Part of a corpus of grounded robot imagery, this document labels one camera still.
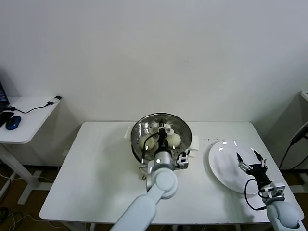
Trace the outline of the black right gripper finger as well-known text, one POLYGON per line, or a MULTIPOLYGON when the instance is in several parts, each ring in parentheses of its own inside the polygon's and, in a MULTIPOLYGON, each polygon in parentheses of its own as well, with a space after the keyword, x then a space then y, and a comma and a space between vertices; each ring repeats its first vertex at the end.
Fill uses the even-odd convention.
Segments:
POLYGON ((241 156, 239 155, 239 153, 236 153, 237 155, 237 160, 238 160, 238 167, 243 171, 243 172, 247 172, 248 170, 250 170, 250 166, 247 165, 243 159, 241 158, 241 156))
POLYGON ((256 150, 253 150, 253 152, 259 161, 258 164, 254 164, 254 168, 267 169, 266 159, 264 159, 256 150))

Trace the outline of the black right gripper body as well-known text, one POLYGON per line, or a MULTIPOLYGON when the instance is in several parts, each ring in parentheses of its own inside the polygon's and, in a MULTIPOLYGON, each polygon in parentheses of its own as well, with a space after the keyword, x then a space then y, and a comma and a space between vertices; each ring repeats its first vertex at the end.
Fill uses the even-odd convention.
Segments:
POLYGON ((258 188, 262 188, 271 184, 271 180, 266 174, 268 170, 266 166, 262 166, 262 164, 252 164, 249 165, 249 167, 250 168, 247 170, 247 174, 255 178, 258 188))

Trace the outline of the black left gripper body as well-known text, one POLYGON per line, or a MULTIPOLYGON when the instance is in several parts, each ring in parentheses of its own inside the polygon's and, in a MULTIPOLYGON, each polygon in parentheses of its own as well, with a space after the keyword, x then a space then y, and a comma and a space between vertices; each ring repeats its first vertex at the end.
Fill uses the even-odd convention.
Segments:
POLYGON ((167 134, 160 134, 157 142, 158 148, 156 151, 169 151, 167 134))

